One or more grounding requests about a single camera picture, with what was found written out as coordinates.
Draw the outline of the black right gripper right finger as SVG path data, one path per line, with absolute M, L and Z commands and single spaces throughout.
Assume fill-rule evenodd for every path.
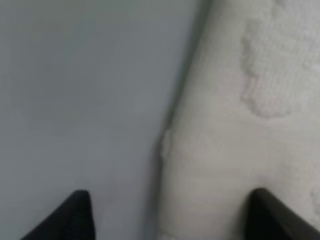
M 318 240 L 320 232 L 265 188 L 249 196 L 247 240 Z

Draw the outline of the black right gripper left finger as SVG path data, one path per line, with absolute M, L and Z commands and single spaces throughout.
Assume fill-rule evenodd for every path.
M 74 191 L 55 211 L 22 240 L 95 240 L 96 228 L 90 193 Z

